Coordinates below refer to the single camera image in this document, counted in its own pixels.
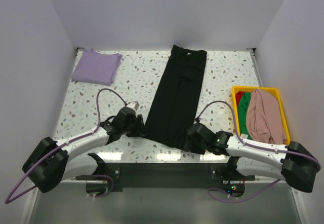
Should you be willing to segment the black t shirt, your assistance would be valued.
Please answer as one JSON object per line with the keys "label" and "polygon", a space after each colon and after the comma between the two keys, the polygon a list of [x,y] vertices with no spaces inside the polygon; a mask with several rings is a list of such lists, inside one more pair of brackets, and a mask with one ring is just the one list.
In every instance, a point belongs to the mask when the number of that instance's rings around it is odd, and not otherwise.
{"label": "black t shirt", "polygon": [[207,52],[173,46],[155,93],[145,127],[146,138],[185,149],[203,85]]}

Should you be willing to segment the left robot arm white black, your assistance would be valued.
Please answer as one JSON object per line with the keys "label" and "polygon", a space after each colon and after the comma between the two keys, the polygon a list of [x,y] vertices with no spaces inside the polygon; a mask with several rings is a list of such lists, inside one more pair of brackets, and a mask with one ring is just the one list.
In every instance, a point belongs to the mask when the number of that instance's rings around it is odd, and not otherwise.
{"label": "left robot arm white black", "polygon": [[24,163],[22,170],[42,193],[46,193],[64,179],[89,174],[89,167],[83,163],[71,166],[69,162],[72,159],[92,149],[111,144],[123,135],[143,137],[146,133],[142,115],[125,106],[116,116],[108,117],[94,129],[73,138],[42,139]]}

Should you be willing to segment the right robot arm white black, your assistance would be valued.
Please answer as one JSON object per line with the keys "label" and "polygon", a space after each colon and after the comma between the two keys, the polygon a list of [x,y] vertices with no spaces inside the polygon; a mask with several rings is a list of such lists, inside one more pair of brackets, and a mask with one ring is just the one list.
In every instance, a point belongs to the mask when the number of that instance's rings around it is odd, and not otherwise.
{"label": "right robot arm white black", "polygon": [[320,171],[318,160],[298,142],[266,144],[225,131],[214,133],[201,123],[189,128],[185,150],[228,156],[227,175],[279,179],[305,193],[313,191],[316,174]]}

